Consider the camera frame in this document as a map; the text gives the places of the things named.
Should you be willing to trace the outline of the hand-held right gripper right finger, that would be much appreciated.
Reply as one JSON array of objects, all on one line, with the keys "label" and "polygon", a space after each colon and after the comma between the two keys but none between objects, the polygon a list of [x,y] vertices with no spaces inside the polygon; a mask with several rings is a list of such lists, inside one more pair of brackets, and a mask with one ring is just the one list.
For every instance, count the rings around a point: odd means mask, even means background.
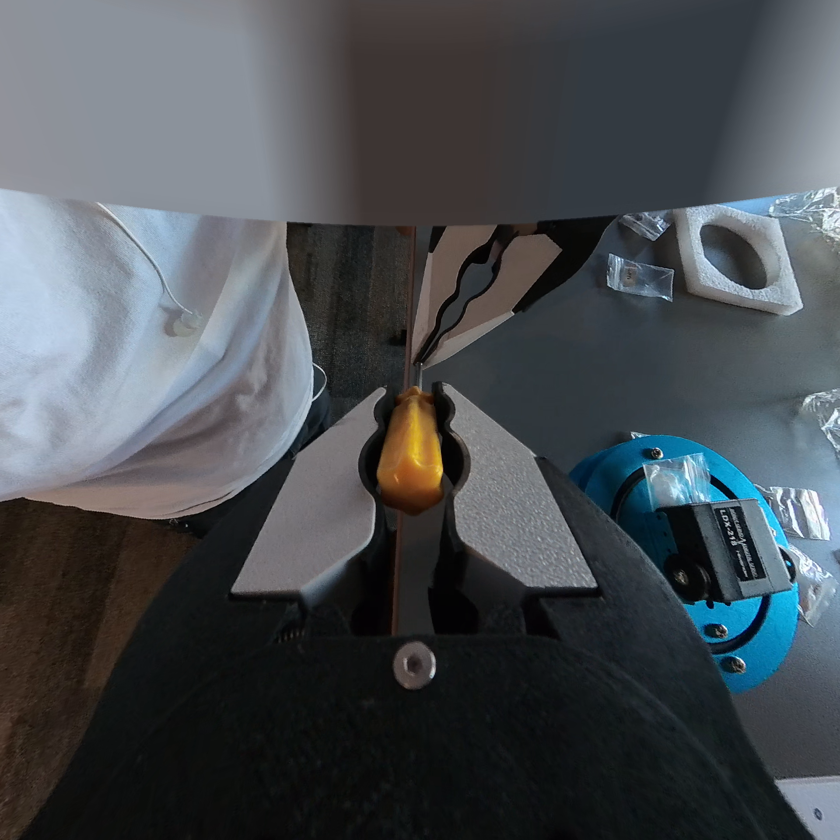
[{"label": "hand-held right gripper right finger", "polygon": [[453,486],[442,580],[468,599],[596,593],[537,456],[452,385],[435,383],[435,397]]}]

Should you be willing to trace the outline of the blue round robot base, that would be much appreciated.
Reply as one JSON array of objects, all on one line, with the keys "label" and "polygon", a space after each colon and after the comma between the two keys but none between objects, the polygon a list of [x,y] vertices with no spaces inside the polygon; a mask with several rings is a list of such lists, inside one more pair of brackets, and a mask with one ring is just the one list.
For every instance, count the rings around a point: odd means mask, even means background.
[{"label": "blue round robot base", "polygon": [[[660,459],[703,454],[711,483],[711,501],[754,498],[794,573],[787,592],[733,602],[683,602],[662,571],[664,539],[654,533],[644,465]],[[709,447],[683,437],[654,435],[615,445],[583,460],[570,474],[573,483],[624,530],[651,560],[668,590],[693,622],[716,662],[724,683],[741,694],[767,681],[790,653],[796,633],[798,586],[782,526],[751,480]]]}]

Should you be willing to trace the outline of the white foam packing piece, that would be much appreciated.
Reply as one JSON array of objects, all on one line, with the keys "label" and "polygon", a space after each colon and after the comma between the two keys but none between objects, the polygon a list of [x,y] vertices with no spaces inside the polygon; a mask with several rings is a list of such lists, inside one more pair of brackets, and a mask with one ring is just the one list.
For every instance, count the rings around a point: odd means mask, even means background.
[{"label": "white foam packing piece", "polygon": [[778,220],[706,205],[675,210],[674,222],[690,294],[779,316],[802,309]]}]

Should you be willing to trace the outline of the black servo motor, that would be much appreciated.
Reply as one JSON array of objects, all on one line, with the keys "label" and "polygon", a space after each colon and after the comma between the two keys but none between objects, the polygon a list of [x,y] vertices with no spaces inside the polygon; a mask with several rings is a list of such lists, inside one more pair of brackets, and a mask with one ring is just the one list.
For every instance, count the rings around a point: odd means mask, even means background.
[{"label": "black servo motor", "polygon": [[660,508],[662,571],[685,603],[730,605],[792,589],[795,574],[754,498]]}]

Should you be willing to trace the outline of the yellow handled screwdriver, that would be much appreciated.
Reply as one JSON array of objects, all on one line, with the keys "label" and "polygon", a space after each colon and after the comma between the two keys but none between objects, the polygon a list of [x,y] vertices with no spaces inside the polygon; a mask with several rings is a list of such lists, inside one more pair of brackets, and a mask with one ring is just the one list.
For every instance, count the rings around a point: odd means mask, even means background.
[{"label": "yellow handled screwdriver", "polygon": [[444,497],[444,461],[434,396],[413,385],[395,399],[376,479],[383,503],[410,516]]}]

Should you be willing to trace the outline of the grey desk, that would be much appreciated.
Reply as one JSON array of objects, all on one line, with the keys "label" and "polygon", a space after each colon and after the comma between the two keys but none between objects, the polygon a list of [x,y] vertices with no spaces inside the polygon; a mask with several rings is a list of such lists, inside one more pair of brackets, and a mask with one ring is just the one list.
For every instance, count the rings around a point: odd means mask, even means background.
[{"label": "grey desk", "polygon": [[[814,627],[797,620],[775,674],[732,699],[777,780],[838,775],[838,458],[802,411],[838,387],[838,253],[808,224],[780,225],[803,303],[791,316],[689,294],[673,228],[647,243],[613,223],[571,279],[423,374],[568,473],[635,431],[709,447],[756,485],[817,492],[831,539],[790,542],[837,593]],[[609,254],[674,268],[673,301],[608,289]]]}]

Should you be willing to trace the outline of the dark trousers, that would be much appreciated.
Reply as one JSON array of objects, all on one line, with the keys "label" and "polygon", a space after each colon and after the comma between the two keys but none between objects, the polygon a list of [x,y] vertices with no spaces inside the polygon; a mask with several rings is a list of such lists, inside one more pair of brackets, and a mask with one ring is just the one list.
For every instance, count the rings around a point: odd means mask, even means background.
[{"label": "dark trousers", "polygon": [[[316,439],[322,436],[333,424],[331,396],[327,390],[328,377],[324,369],[316,362],[312,363],[313,369],[313,396],[311,398],[309,411],[297,437],[289,446],[286,453],[272,466],[264,477],[273,477],[280,465],[291,462],[299,453],[310,446]],[[203,539],[213,530],[237,505],[250,496],[261,478],[253,481],[249,486],[242,489],[231,498],[219,502],[214,507],[179,518],[163,520],[163,526],[174,532],[192,536],[195,539]]]}]

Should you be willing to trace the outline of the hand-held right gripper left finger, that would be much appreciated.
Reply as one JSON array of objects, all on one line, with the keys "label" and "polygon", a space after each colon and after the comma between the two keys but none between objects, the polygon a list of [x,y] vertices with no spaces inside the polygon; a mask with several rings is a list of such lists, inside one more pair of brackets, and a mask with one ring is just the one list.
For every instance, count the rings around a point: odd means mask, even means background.
[{"label": "hand-held right gripper left finger", "polygon": [[383,514],[364,456],[392,397],[375,389],[295,458],[231,596],[321,602],[370,548]]}]

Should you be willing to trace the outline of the person in white shirt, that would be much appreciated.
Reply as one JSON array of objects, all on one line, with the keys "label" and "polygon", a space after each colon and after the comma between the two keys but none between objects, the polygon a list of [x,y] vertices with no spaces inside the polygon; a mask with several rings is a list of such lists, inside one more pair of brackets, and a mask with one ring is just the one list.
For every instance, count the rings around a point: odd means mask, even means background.
[{"label": "person in white shirt", "polygon": [[274,466],[313,396],[287,233],[2,189],[2,501],[165,520]]}]

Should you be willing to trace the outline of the white paper sheet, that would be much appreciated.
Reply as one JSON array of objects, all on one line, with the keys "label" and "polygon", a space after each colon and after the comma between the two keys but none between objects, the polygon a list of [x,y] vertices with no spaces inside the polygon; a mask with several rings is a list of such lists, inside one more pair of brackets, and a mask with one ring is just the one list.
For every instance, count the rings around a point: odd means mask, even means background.
[{"label": "white paper sheet", "polygon": [[839,838],[838,775],[780,779],[776,784],[815,838]]}]

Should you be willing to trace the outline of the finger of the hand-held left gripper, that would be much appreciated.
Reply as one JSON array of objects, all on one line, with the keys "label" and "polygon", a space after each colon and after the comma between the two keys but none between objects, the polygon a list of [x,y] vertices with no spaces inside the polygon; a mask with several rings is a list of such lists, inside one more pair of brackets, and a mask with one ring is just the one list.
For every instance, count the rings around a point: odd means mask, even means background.
[{"label": "finger of the hand-held left gripper", "polygon": [[420,364],[436,365],[450,359],[502,323],[537,281],[563,253],[548,235],[518,235],[492,264],[470,266],[463,275],[468,295],[455,300],[451,314],[420,348]]},{"label": "finger of the hand-held left gripper", "polygon": [[413,326],[413,362],[419,363],[442,330],[446,309],[460,293],[466,270],[487,262],[498,225],[434,226]]}]

